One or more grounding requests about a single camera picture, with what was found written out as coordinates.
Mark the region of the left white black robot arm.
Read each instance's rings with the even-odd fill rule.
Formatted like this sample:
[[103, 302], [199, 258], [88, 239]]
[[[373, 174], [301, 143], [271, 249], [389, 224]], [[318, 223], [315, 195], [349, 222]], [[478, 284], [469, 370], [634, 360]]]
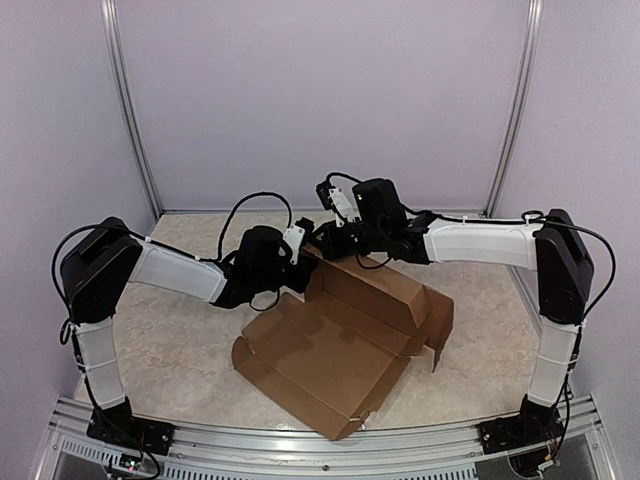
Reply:
[[227, 255], [201, 258], [131, 231], [109, 217], [81, 229], [83, 239], [54, 263], [54, 278], [67, 309], [63, 337], [94, 408], [91, 431], [121, 445], [142, 430], [121, 378], [114, 322], [125, 293], [134, 285], [183, 295], [215, 308], [233, 310], [263, 293], [305, 291], [315, 261], [303, 246], [314, 224], [302, 218], [280, 231], [249, 228]]

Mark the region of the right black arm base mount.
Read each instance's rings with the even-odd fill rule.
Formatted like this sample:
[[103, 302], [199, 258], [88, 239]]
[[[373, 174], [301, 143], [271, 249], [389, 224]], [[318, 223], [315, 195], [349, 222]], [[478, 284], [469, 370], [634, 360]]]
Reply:
[[546, 425], [540, 424], [536, 419], [525, 421], [520, 415], [498, 417], [478, 425], [485, 455], [558, 439], [563, 430], [564, 426], [558, 415]]

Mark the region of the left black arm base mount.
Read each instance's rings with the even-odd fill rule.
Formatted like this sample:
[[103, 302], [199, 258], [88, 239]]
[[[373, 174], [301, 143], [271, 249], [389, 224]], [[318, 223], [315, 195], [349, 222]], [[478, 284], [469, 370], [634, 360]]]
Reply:
[[166, 456], [173, 441], [175, 426], [171, 423], [132, 417], [124, 426], [113, 426], [93, 417], [87, 436], [108, 444]]

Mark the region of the brown cardboard box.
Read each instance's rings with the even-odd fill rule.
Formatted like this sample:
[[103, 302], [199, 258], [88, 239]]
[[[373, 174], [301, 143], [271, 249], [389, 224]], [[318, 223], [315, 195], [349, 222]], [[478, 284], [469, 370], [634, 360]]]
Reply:
[[383, 405], [423, 348], [441, 355], [453, 300], [388, 267], [317, 261], [303, 299], [289, 293], [235, 340], [234, 369], [289, 414], [335, 441]]

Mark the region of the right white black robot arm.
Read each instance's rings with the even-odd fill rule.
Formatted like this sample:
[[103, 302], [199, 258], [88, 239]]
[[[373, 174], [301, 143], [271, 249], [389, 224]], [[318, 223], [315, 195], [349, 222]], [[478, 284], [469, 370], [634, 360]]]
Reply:
[[594, 264], [571, 217], [562, 209], [515, 220], [448, 217], [413, 211], [389, 179], [355, 180], [345, 195], [331, 179], [315, 187], [335, 218], [318, 228], [315, 244], [327, 260], [384, 253], [409, 264], [481, 263], [537, 276], [541, 334], [533, 376], [511, 433], [535, 442], [551, 424], [579, 355]]

